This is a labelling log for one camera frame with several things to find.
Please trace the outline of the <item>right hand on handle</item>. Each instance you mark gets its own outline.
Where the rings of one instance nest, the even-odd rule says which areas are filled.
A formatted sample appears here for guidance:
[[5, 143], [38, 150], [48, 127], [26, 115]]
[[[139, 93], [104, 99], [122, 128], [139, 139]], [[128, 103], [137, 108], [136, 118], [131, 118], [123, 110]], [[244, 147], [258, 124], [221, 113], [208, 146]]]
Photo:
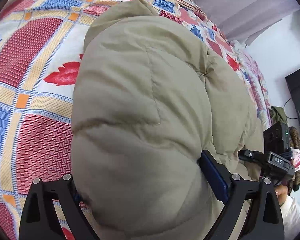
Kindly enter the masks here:
[[288, 187], [286, 187], [285, 185], [279, 185], [279, 186], [275, 187], [275, 193], [276, 193], [277, 197], [287, 196], [288, 195]]

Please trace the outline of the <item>white sleeve forearm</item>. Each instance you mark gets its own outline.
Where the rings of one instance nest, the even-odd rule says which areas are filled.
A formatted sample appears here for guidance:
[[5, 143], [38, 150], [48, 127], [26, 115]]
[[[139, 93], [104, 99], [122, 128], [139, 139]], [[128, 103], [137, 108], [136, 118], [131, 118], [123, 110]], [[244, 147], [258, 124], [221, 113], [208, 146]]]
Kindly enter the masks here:
[[287, 196], [280, 207], [285, 239], [295, 239], [300, 233], [300, 204], [292, 197]]

